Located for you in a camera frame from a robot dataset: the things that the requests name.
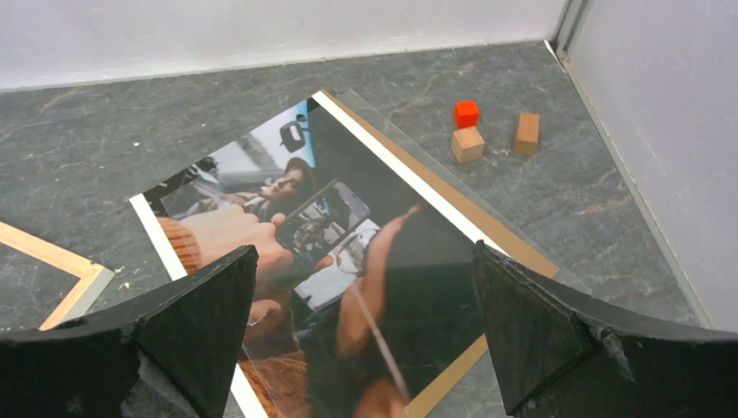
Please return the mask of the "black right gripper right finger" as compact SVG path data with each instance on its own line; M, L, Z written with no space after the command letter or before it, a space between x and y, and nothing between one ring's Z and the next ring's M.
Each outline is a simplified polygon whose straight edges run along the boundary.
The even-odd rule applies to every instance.
M660 320L549 279L485 244L473 284L512 417L734 417L737 335Z

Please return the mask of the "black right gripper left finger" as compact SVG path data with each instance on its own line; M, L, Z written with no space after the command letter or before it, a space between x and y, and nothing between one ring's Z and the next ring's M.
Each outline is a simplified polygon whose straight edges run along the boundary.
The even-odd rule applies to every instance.
M2 416L222 416L257 262L241 246L114 307L2 333Z

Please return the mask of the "light wooden picture frame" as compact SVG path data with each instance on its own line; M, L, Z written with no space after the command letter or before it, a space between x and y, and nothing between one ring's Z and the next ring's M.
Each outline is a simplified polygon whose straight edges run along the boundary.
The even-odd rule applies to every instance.
M49 329L85 314L115 273L1 224L1 330Z

